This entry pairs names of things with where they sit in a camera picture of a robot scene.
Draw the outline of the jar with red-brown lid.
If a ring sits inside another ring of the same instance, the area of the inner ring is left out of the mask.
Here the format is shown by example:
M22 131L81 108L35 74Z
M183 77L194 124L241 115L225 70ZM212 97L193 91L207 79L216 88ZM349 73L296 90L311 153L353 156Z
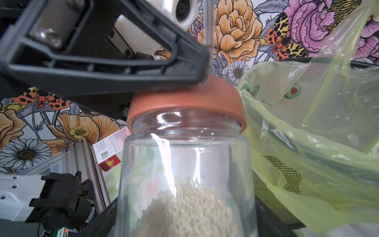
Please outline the jar with red-brown lid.
M135 93L124 142L117 237L256 237L242 99L210 76L176 91Z

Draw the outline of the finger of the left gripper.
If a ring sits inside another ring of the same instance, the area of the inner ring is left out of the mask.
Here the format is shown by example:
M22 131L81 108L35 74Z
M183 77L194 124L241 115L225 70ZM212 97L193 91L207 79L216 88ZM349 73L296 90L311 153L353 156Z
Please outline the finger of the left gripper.
M154 55L127 59L112 44L124 1L1 1L1 95L28 87L60 96L190 87L207 77L208 50L186 31Z

